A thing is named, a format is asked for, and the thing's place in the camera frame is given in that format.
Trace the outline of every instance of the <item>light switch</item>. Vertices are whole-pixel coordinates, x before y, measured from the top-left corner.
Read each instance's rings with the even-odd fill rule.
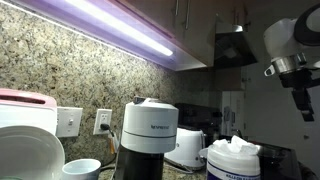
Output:
[[[57,137],[75,137],[79,134],[82,108],[58,107]]]

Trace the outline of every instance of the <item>white cabinet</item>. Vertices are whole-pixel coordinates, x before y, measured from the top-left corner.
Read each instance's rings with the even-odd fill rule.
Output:
[[[216,14],[234,23],[242,0],[115,0],[198,62],[214,66]]]

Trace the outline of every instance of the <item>countertop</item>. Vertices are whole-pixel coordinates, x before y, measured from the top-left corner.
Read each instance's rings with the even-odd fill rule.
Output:
[[[113,174],[114,170],[106,170],[100,173],[99,180],[109,180]],[[174,169],[171,169],[167,165],[163,166],[163,180],[172,179],[186,179],[186,180],[205,180],[206,171],[205,169],[196,171],[193,174],[184,174]]]

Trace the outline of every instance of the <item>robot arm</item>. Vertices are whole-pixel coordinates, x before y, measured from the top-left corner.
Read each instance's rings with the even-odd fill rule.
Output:
[[[313,80],[303,50],[320,46],[320,4],[311,7],[298,19],[282,19],[264,33],[268,53],[272,57],[266,76],[279,75],[284,88],[293,88],[292,95],[305,121],[314,121],[307,88],[320,85]]]

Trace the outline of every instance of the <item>white mug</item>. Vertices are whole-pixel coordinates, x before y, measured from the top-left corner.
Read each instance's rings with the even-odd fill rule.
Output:
[[[61,180],[98,180],[101,163],[95,159],[79,159],[62,167]]]

